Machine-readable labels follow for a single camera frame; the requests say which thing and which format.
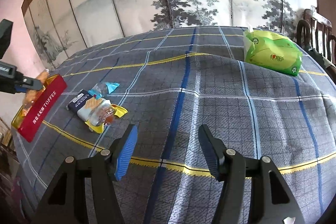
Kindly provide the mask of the orange snack packet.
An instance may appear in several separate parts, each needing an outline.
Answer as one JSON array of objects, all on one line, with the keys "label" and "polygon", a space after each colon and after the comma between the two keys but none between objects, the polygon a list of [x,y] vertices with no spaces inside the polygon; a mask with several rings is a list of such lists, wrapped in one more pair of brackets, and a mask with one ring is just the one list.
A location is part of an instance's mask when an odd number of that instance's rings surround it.
[{"label": "orange snack packet", "polygon": [[28,90],[26,92],[25,98],[23,100],[23,105],[22,105],[23,106],[22,113],[21,113],[22,117],[25,117],[28,114],[28,112],[30,111],[34,103],[37,101],[37,99],[41,96],[41,94],[46,89],[46,80],[48,79],[49,75],[50,75],[49,69],[45,69],[44,71],[42,71],[36,77],[36,79],[41,82],[42,88],[40,90]]}]

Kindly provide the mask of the grey plaid tablecloth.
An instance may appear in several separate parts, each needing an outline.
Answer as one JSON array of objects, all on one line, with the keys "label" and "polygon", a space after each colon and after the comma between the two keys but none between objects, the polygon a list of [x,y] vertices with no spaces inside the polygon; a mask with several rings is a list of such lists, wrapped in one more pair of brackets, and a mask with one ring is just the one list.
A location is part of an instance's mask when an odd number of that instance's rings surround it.
[{"label": "grey plaid tablecloth", "polygon": [[[148,32],[75,53],[55,72],[67,83],[29,143],[15,134],[22,205],[33,215],[62,161],[94,156],[129,124],[138,141],[114,186],[126,223],[210,223],[222,184],[209,172],[198,128],[246,157],[269,156],[306,223],[335,195],[335,83],[307,53],[296,77],[244,62],[241,27]],[[92,132],[67,104],[97,83],[126,108]]]}]

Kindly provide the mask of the wooden furniture at left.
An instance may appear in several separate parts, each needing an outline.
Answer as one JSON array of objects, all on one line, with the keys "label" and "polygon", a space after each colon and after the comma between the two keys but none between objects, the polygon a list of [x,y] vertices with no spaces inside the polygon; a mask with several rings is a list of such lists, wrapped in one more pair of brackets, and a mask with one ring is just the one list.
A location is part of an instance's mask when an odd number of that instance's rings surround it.
[{"label": "wooden furniture at left", "polygon": [[1,223],[28,223],[22,210],[19,167],[11,130],[1,119]]}]

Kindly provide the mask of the green tissue pack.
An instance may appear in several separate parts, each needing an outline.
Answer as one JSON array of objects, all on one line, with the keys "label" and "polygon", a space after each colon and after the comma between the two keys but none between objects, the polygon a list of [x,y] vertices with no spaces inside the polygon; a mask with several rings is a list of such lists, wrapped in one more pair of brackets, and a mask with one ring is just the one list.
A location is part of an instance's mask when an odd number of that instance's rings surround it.
[{"label": "green tissue pack", "polygon": [[302,52],[290,38],[271,31],[243,32],[244,61],[266,69],[297,76]]}]

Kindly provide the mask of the navy white cracker packet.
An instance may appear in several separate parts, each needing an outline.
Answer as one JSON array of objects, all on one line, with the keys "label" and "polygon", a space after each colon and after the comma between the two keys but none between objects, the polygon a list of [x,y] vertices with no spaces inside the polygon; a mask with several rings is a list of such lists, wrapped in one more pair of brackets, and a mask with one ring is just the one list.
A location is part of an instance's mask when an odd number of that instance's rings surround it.
[{"label": "navy white cracker packet", "polygon": [[110,100],[92,96],[86,90],[82,89],[66,106],[66,109],[75,113],[84,122],[97,116],[97,112],[110,106]]}]

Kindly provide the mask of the yellow clear pastry packet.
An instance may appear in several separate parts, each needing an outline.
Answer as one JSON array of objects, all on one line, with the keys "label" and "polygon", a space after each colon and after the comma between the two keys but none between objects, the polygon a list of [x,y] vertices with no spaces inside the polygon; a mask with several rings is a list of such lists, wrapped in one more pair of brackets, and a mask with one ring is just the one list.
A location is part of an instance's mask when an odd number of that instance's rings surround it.
[{"label": "yellow clear pastry packet", "polygon": [[101,134],[115,118],[121,118],[127,113],[126,108],[115,104],[99,106],[89,116],[89,119],[85,121],[85,124],[92,132]]}]

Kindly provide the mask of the red gold toffee tin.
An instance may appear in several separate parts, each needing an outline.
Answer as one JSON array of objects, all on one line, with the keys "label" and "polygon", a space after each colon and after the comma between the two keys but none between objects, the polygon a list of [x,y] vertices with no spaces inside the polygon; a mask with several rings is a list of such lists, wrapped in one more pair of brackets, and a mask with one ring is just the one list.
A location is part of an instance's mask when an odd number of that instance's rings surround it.
[{"label": "red gold toffee tin", "polygon": [[51,76],[46,79],[46,84],[40,92],[40,96],[33,103],[27,114],[23,115],[23,106],[19,109],[11,125],[27,142],[31,143],[33,141],[42,121],[66,87],[67,84],[60,74]]}]

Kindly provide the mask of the teal clear snack packet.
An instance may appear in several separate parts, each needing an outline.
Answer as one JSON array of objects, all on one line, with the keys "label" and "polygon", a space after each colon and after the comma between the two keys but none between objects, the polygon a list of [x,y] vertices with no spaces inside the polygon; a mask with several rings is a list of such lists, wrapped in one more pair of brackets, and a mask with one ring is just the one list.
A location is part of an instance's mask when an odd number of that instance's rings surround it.
[{"label": "teal clear snack packet", "polygon": [[100,99],[113,93],[119,86],[119,83],[101,82],[91,88],[88,93],[94,98]]}]

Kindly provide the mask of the dark wooden chair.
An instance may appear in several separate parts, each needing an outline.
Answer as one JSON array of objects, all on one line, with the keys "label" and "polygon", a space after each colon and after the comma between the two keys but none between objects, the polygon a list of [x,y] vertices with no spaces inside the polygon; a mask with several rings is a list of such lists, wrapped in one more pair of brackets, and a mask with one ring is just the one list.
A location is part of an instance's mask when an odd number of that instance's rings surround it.
[{"label": "dark wooden chair", "polygon": [[335,35],[331,21],[305,9],[297,23],[296,42],[335,83]]}]

